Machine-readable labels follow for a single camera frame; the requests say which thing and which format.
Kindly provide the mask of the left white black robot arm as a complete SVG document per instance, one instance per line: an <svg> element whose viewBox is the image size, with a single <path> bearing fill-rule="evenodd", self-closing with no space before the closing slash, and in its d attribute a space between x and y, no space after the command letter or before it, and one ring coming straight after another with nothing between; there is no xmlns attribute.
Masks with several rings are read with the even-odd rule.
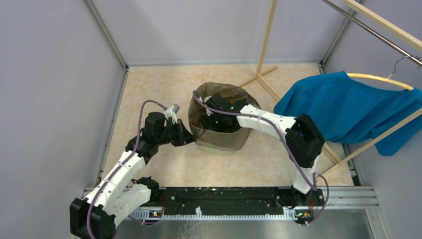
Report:
<svg viewBox="0 0 422 239"><path fill-rule="evenodd" d="M71 234L81 239L112 239L120 223L136 208L159 201L159 184L150 177L142 177L132 188L126 188L135 174L160 146L178 147L196 140L175 113L149 113L139 135L128 142L105 179L84 198L76 198L70 204Z"/></svg>

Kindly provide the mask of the cream plastic trash bin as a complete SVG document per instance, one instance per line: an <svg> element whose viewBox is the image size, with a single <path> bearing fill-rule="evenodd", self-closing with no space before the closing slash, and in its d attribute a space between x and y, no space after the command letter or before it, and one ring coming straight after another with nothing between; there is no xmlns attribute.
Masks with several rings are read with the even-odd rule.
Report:
<svg viewBox="0 0 422 239"><path fill-rule="evenodd" d="M212 148L212 147L206 147L206 146L202 146L202 145L198 145L197 146L198 149L207 152L207 153L211 153L211 154L216 154L216 155L233 155L237 152L239 152L239 150L231 150L231 149L227 149L227 148Z"/></svg>

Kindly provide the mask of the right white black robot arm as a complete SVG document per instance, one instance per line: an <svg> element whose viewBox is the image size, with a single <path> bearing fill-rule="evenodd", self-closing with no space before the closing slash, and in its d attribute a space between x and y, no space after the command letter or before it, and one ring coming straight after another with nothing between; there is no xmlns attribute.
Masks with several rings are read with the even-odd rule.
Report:
<svg viewBox="0 0 422 239"><path fill-rule="evenodd" d="M193 91L194 100L207 111L204 119L210 126L223 128L237 125L254 129L280 140L297 172L292 185L292 199L305 205L317 190L316 165L325 139L307 114L298 117L277 115L255 107L246 101L230 103L216 93L207 98Z"/></svg>

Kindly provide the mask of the dark translucent trash bag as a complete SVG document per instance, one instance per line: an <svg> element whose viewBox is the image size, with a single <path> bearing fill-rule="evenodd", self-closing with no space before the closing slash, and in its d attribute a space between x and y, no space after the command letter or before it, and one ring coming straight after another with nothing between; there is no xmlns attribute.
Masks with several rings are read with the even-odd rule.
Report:
<svg viewBox="0 0 422 239"><path fill-rule="evenodd" d="M221 95L217 100L230 103L230 107L239 106L238 102L248 103L261 108L259 103L245 89L215 82L207 82L200 85L196 92L204 100L215 94ZM207 114L206 108L198 104L192 98L188 110L189 126L192 134L197 138L196 144L221 151L240 150L249 138L252 129L240 127L237 122L229 119L230 116L216 117L214 113Z"/></svg>

